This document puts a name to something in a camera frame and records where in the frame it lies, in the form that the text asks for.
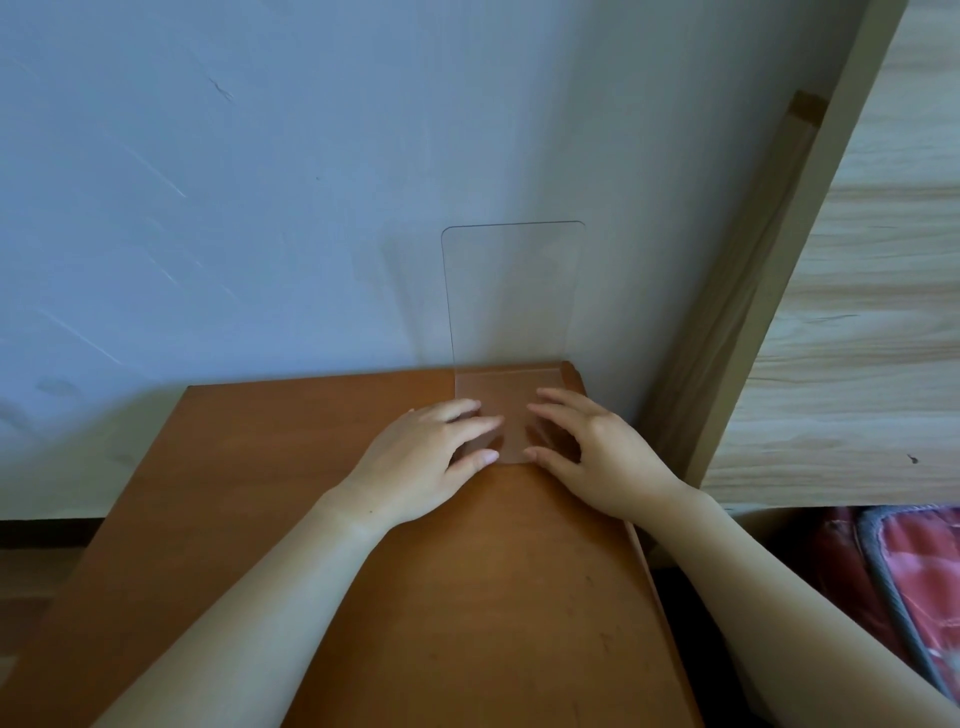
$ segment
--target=finger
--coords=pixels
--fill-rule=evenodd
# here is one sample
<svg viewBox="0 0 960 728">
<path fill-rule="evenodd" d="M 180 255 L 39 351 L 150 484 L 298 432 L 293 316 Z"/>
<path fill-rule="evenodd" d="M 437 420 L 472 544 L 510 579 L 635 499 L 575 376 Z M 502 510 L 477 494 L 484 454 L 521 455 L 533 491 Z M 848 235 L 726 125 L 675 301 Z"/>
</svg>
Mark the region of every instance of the finger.
<svg viewBox="0 0 960 728">
<path fill-rule="evenodd" d="M 461 415 L 466 415 L 468 412 L 476 412 L 478 409 L 480 409 L 480 402 L 477 400 L 450 400 L 427 407 L 423 415 L 424 419 L 427 420 L 448 423 Z"/>
<path fill-rule="evenodd" d="M 500 453 L 495 449 L 479 449 L 466 457 L 460 458 L 446 469 L 446 473 L 444 473 L 444 487 L 453 492 L 460 490 L 460 487 L 464 483 L 490 465 L 490 463 L 495 463 L 499 456 Z"/>
<path fill-rule="evenodd" d="M 454 448 L 460 447 L 463 443 L 468 443 L 480 435 L 497 429 L 503 425 L 503 417 L 470 417 L 460 422 L 450 423 L 446 430 L 452 440 Z"/>
<path fill-rule="evenodd" d="M 584 416 L 565 404 L 528 404 L 527 409 L 538 417 L 543 417 L 555 425 L 559 425 L 581 442 L 586 431 Z"/>
<path fill-rule="evenodd" d="M 571 463 L 550 448 L 527 448 L 523 454 L 530 459 L 530 462 L 537 463 L 548 473 L 552 473 L 564 485 L 570 483 L 580 470 L 579 465 Z"/>
<path fill-rule="evenodd" d="M 537 394 L 545 400 L 565 404 L 567 407 L 575 409 L 577 412 L 582 412 L 585 415 L 607 414 L 606 409 L 589 397 L 584 397 L 579 392 L 571 392 L 568 389 L 558 389 L 556 387 L 540 387 L 537 390 Z"/>
</svg>

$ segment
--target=wooden table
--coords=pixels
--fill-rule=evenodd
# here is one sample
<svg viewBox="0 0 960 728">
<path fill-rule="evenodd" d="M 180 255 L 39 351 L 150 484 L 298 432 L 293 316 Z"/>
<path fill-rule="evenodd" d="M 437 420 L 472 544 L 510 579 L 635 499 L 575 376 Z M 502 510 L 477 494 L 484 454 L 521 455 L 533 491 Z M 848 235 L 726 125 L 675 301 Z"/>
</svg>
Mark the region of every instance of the wooden table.
<svg viewBox="0 0 960 728">
<path fill-rule="evenodd" d="M 572 366 L 568 387 L 582 391 Z M 0 692 L 89 725 L 452 370 L 190 387 Z M 699 725 L 642 556 L 530 465 L 496 465 L 361 569 L 286 725 Z"/>
</svg>

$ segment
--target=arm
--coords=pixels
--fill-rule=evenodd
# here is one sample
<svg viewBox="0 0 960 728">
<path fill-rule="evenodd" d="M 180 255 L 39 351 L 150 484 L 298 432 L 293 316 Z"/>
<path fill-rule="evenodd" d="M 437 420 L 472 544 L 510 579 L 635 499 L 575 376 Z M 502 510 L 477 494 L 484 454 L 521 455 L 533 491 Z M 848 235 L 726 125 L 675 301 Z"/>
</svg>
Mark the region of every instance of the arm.
<svg viewBox="0 0 960 728">
<path fill-rule="evenodd" d="M 500 419 L 473 400 L 411 410 L 100 717 L 96 726 L 277 726 L 364 560 L 496 459 L 454 451 Z"/>
<path fill-rule="evenodd" d="M 955 726 L 960 710 L 752 539 L 710 496 L 681 482 L 600 405 L 540 390 L 530 409 L 568 430 L 574 464 L 527 455 L 574 495 L 648 531 L 677 560 L 757 690 L 785 726 Z"/>
</svg>

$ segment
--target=left hand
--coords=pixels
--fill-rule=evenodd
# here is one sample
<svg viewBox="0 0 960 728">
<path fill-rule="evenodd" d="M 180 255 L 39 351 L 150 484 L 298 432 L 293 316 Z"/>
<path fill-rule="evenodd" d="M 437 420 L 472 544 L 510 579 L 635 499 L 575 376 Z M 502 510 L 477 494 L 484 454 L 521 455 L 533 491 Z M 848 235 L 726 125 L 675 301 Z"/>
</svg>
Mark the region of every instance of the left hand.
<svg viewBox="0 0 960 728">
<path fill-rule="evenodd" d="M 480 449 L 450 465 L 458 447 L 503 423 L 502 417 L 457 421 L 479 407 L 476 400 L 452 400 L 407 412 L 376 436 L 353 472 L 329 492 L 332 498 L 324 496 L 327 502 L 384 531 L 429 513 L 499 456 Z"/>
</svg>

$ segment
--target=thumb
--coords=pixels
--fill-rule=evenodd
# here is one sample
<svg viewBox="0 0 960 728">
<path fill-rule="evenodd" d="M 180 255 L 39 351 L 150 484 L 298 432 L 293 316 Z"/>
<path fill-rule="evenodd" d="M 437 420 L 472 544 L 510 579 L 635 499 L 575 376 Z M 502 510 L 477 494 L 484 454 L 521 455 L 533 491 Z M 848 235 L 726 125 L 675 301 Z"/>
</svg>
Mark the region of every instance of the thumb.
<svg viewBox="0 0 960 728">
<path fill-rule="evenodd" d="M 550 448 L 527 448 L 523 454 L 567 487 L 577 475 L 578 466 Z"/>
<path fill-rule="evenodd" d="M 495 463 L 500 453 L 495 449 L 479 449 L 455 462 L 444 473 L 445 488 L 456 493 L 460 487 L 486 468 Z"/>
</svg>

